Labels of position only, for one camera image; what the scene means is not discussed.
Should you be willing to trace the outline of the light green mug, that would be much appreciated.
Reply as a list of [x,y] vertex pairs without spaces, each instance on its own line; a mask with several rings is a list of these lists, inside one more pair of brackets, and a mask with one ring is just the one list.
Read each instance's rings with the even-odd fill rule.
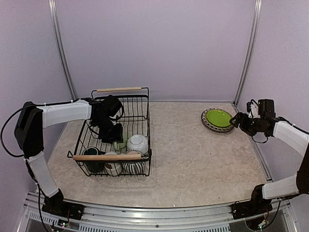
[[126,147],[127,144],[127,132],[123,131],[122,135],[117,136],[112,145],[116,151],[119,151]]

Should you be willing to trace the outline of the bright green plate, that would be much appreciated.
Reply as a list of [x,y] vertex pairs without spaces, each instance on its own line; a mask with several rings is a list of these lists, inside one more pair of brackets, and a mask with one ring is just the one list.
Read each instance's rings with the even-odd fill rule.
[[227,111],[221,109],[212,109],[206,113],[206,119],[217,127],[229,127],[232,116]]

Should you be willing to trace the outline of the black wire dish rack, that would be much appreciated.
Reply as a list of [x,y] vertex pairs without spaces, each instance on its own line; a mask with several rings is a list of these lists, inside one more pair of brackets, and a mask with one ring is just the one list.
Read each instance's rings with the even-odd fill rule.
[[86,176],[149,176],[152,160],[150,142],[149,89],[134,88],[133,94],[97,96],[86,101],[95,107],[85,119],[74,159]]

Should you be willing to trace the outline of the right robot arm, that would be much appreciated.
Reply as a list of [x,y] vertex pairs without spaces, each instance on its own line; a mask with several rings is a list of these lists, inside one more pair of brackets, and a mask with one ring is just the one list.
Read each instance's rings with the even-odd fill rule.
[[287,119],[277,117],[274,101],[271,99],[251,100],[247,112],[238,112],[230,119],[234,128],[240,128],[250,137],[262,133],[266,138],[273,137],[302,157],[298,171],[274,182],[255,186],[251,198],[232,205],[235,217],[246,214],[256,215],[271,209],[273,199],[292,198],[309,192],[309,134]]

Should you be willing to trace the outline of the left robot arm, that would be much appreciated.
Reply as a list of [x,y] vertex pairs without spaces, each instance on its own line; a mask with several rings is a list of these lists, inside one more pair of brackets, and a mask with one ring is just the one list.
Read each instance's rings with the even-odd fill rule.
[[113,133],[118,112],[124,107],[116,96],[109,95],[104,100],[81,98],[68,102],[34,104],[26,102],[16,111],[19,114],[14,136],[23,151],[21,155],[31,178],[44,195],[44,211],[54,215],[67,215],[70,203],[64,201],[63,193],[57,187],[44,157],[43,130],[54,125],[77,120],[90,120],[99,128],[100,138]]

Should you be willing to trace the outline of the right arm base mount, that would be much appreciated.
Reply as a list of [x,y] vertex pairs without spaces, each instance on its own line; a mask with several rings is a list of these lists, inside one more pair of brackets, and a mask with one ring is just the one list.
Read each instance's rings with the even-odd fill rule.
[[234,202],[231,205],[233,219],[240,219],[266,213],[272,210],[271,199],[264,199],[262,187],[264,184],[255,186],[251,199],[244,202]]

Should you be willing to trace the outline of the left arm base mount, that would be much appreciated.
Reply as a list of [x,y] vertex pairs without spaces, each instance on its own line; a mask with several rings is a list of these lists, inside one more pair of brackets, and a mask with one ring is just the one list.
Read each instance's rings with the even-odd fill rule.
[[81,220],[84,208],[85,206],[82,204],[65,201],[60,189],[51,197],[44,194],[42,210],[52,215]]

